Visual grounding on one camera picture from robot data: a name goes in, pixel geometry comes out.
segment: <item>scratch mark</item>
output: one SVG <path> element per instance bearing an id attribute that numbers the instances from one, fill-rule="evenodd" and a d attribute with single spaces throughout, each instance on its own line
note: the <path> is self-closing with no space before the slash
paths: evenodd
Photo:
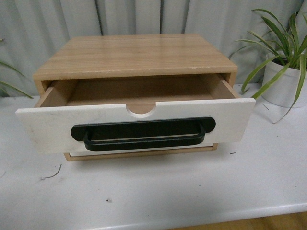
<path id="1" fill-rule="evenodd" d="M 70 210 L 69 208 L 64 207 L 67 211 L 74 213 L 72 210 Z"/>
<path id="2" fill-rule="evenodd" d="M 5 174 L 6 174 L 6 171 L 4 172 L 4 174 L 2 176 L 0 176 L 0 178 L 4 177 Z"/>
<path id="3" fill-rule="evenodd" d="M 266 107 L 265 105 L 264 105 L 264 103 L 262 103 L 262 105 L 267 109 L 267 110 L 269 110 L 269 108 L 268 107 Z"/>
<path id="4" fill-rule="evenodd" d="M 54 176 L 58 175 L 59 171 L 61 170 L 61 167 L 62 167 L 62 164 L 59 166 L 59 170 L 57 171 L 57 173 L 54 174 L 53 176 L 41 177 L 40 180 L 42 181 L 42 180 L 45 180 L 45 179 L 47 179 L 47 178 L 51 178 L 51 177 L 54 177 Z"/>

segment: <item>wooden floor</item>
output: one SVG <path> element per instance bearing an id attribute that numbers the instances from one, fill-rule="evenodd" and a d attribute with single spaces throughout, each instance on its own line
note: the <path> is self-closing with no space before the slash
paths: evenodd
<path id="1" fill-rule="evenodd" d="M 307 212 L 244 219 L 173 230 L 307 230 Z"/>

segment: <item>wooden top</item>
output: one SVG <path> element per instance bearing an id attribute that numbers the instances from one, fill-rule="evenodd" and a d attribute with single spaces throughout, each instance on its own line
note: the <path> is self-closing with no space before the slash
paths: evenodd
<path id="1" fill-rule="evenodd" d="M 34 80 L 232 73 L 237 66 L 197 34 L 89 36 L 70 40 Z"/>

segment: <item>white drawer front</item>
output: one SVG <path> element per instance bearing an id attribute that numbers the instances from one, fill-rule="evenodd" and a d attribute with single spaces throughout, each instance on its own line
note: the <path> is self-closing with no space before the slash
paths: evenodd
<path id="1" fill-rule="evenodd" d="M 28 108 L 18 109 L 16 114 L 39 153 L 63 153 L 88 151 L 83 142 L 72 138 L 71 128 L 94 123 L 211 116 L 216 127 L 201 145 L 240 141 L 254 104 L 252 98 L 219 99 L 157 102 L 152 111 L 142 115 L 127 110 L 125 104 Z"/>

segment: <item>wood grain surface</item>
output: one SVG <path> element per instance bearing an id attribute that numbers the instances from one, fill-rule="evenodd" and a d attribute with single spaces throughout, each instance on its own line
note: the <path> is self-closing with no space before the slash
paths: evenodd
<path id="1" fill-rule="evenodd" d="M 35 107 L 126 104 L 130 111 L 144 114 L 156 102 L 238 97 L 220 74 L 55 80 Z"/>
<path id="2" fill-rule="evenodd" d="M 93 36 L 70 40 L 33 78 L 43 81 L 236 71 L 234 63 L 197 34 Z"/>
<path id="3" fill-rule="evenodd" d="M 172 230 L 307 230 L 307 212 L 243 219 Z"/>
<path id="4" fill-rule="evenodd" d="M 124 158 L 124 157 L 142 157 L 142 156 L 156 156 L 156 155 L 167 155 L 176 153 L 192 153 L 192 152 L 205 152 L 213 151 L 217 148 L 217 143 L 212 146 L 205 147 L 192 147 L 184 149 L 164 149 L 164 150 L 150 150 L 140 152 L 129 152 L 129 153 L 111 153 L 111 154 L 98 154 L 98 155 L 87 155 L 87 156 L 71 156 L 70 153 L 64 153 L 67 161 L 87 161 L 87 160 L 99 160 L 99 159 L 111 159 L 111 158 Z"/>

